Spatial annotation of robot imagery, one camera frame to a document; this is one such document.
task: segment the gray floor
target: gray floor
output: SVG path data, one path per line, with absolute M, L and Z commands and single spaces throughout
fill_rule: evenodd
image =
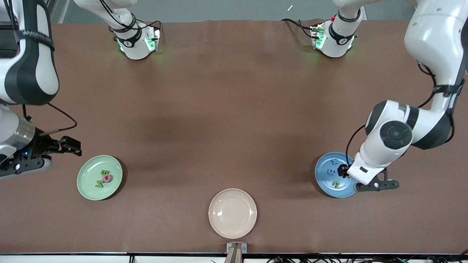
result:
M 130 10 L 144 21 L 329 19 L 336 13 L 331 0 L 140 0 Z M 414 7 L 404 0 L 384 0 L 366 6 L 369 20 L 410 19 Z M 63 23 L 102 23 L 102 19 L 70 1 Z

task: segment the brown table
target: brown table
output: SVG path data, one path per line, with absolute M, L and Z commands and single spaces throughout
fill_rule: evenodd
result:
M 207 216 L 226 188 L 254 198 L 242 241 L 261 252 L 460 253 L 468 247 L 468 103 L 456 135 L 411 148 L 389 168 L 397 190 L 330 198 L 313 183 L 317 159 L 344 151 L 373 106 L 430 94 L 403 45 L 407 22 L 368 22 L 343 57 L 312 50 L 285 22 L 164 25 L 160 53 L 131 61 L 106 25 L 54 25 L 61 91 L 79 126 L 64 132 L 83 156 L 53 156 L 45 173 L 0 182 L 1 252 L 217 252 L 229 240 Z M 42 129 L 66 126 L 29 107 Z M 350 152 L 364 141 L 360 133 Z M 76 188 L 91 157 L 113 155 L 126 182 L 105 201 Z

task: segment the plate rim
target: plate rim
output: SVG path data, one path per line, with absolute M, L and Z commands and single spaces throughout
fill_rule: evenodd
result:
M 80 187 L 78 186 L 78 180 L 79 180 L 79 178 L 80 178 L 81 170 L 83 169 L 83 167 L 85 167 L 85 165 L 87 165 L 87 164 L 88 164 L 89 162 L 91 162 L 93 159 L 96 159 L 96 158 L 98 158 L 98 157 L 110 157 L 111 159 L 113 159 L 114 161 L 116 161 L 116 162 L 119 164 L 119 166 L 120 166 L 120 170 L 122 171 L 122 177 L 119 179 L 118 187 L 117 187 L 115 190 L 113 190 L 113 191 L 109 194 L 109 196 L 104 197 L 104 198 L 95 199 L 95 198 L 89 198 L 89 197 L 85 196 L 85 195 L 81 192 Z M 104 199 L 106 199 L 106 198 L 109 198 L 111 195 L 113 195 L 113 194 L 117 191 L 117 189 L 120 187 L 120 184 L 122 183 L 123 177 L 124 177 L 124 170 L 122 169 L 122 164 L 121 164 L 115 157 L 113 157 L 113 156 L 101 154 L 101 155 L 94 156 L 93 158 L 87 160 L 87 161 L 81 166 L 80 170 L 78 171 L 78 175 L 76 176 L 76 188 L 78 189 L 78 192 L 81 194 L 81 196 L 83 196 L 84 198 L 86 198 L 86 199 L 88 199 L 88 200 L 91 200 L 91 201 L 100 201 L 100 200 L 104 200 Z
M 346 158 L 346 154 L 345 154 L 345 153 L 342 153 L 342 152 L 329 152 L 329 153 L 325 153 L 325 154 L 323 154 L 322 156 L 320 156 L 319 160 L 318 160 L 317 163 L 315 164 L 315 171 L 314 171 L 315 181 L 316 181 L 317 184 L 319 185 L 320 189 L 321 189 L 323 192 L 325 192 L 327 195 L 331 196 L 331 197 L 334 197 L 334 198 L 348 198 L 348 197 L 351 197 L 352 195 L 354 195 L 354 194 L 356 193 L 355 190 L 354 190 L 354 193 L 352 193 L 352 194 L 350 194 L 350 195 L 348 195 L 348 196 L 344 196 L 344 197 L 340 197 L 340 196 L 336 196 L 336 195 L 331 195 L 331 194 L 327 193 L 327 192 L 322 188 L 322 186 L 321 186 L 320 183 L 319 183 L 319 180 L 317 179 L 317 166 L 318 166 L 318 164 L 320 163 L 320 160 L 321 160 L 325 155 L 331 154 L 331 153 L 339 153 L 339 154 L 344 155 L 344 157 Z M 353 162 L 354 162 L 354 159 L 353 159 L 351 156 L 349 156 L 349 155 L 348 155 L 348 157 L 349 157 L 349 160 L 351 161 L 350 163 L 353 163 Z
M 227 191 L 238 191 L 238 192 L 244 193 L 244 194 L 246 194 L 246 195 L 250 198 L 250 200 L 252 200 L 252 203 L 254 204 L 254 209 L 255 209 L 255 213 L 254 213 L 254 214 L 255 214 L 255 217 L 254 217 L 254 220 L 253 220 L 252 227 L 251 227 L 245 234 L 243 234 L 243 235 L 241 235 L 241 236 L 236 236 L 236 237 L 229 237 L 229 236 L 226 236 L 226 235 L 224 235 L 224 234 L 218 232 L 217 229 L 213 226 L 213 221 L 212 221 L 212 218 L 211 218 L 211 210 L 212 210 L 212 208 L 213 208 L 213 206 L 214 206 L 213 202 L 214 202 L 214 200 L 215 200 L 219 195 L 221 195 L 221 194 L 223 194 L 224 192 L 227 192 Z M 213 197 L 213 199 L 211 200 L 210 206 L 209 206 L 209 208 L 208 208 L 208 220 L 210 221 L 211 228 L 212 228 L 218 235 L 220 235 L 220 236 L 222 236 L 222 237 L 224 237 L 224 238 L 227 238 L 227 239 L 238 239 L 238 238 L 244 237 L 244 236 L 246 236 L 248 233 L 250 233 L 250 231 L 252 231 L 252 229 L 254 228 L 255 223 L 257 222 L 257 216 L 258 216 L 258 210 L 257 210 L 257 204 L 255 203 L 255 200 L 252 198 L 252 196 L 251 196 L 249 193 L 247 193 L 246 191 L 244 191 L 244 190 L 242 190 L 242 189 L 239 189 L 239 188 L 228 188 L 228 189 L 224 189 L 224 190 L 222 190 L 221 192 L 217 193 L 217 194 Z

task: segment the blue plate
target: blue plate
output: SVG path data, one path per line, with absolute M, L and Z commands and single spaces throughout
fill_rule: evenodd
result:
M 346 155 L 339 152 L 331 152 L 320 157 L 315 165 L 315 179 L 325 193 L 337 197 L 346 198 L 352 196 L 356 191 L 354 185 L 358 181 L 354 178 L 343 178 L 338 175 L 338 167 L 346 164 Z

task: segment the white plate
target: white plate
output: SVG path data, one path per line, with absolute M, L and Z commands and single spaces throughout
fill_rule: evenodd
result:
M 226 189 L 211 201 L 208 218 L 220 236 L 236 239 L 247 235 L 257 220 L 257 207 L 252 197 L 240 189 Z

